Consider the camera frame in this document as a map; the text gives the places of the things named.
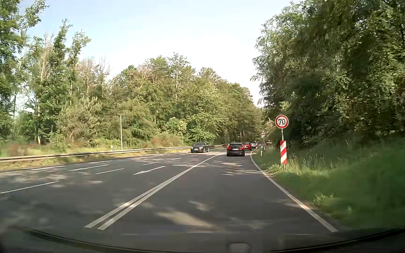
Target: sky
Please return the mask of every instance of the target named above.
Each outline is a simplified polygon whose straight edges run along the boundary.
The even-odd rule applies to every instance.
[[[22,8],[34,0],[24,0]],[[57,34],[63,19],[91,42],[81,58],[105,57],[116,75],[129,65],[142,64],[174,52],[186,56],[197,70],[211,67],[229,82],[247,87],[254,102],[260,99],[252,59],[262,24],[280,13],[288,0],[46,0],[49,7],[31,36]]]

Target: black suv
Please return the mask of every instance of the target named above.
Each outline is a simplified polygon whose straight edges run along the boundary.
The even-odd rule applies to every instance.
[[[233,155],[245,156],[245,147],[243,147],[241,142],[229,143],[226,149],[226,156]]]

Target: road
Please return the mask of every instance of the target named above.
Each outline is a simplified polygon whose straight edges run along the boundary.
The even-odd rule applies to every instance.
[[[179,237],[152,245],[140,235],[331,233],[265,177],[250,155],[226,157],[218,149],[0,173],[0,233],[19,225],[148,249],[175,249]]]

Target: metal pole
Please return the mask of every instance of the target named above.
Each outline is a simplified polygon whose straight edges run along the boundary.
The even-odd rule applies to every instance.
[[[120,139],[121,139],[121,150],[123,150],[123,128],[121,128],[121,115],[120,115]]]

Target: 70 sign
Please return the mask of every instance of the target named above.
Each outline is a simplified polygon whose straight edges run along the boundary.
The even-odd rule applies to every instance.
[[[289,118],[287,118],[287,116],[285,116],[285,115],[279,115],[274,120],[274,123],[276,124],[276,126],[278,128],[284,129],[289,125]]]

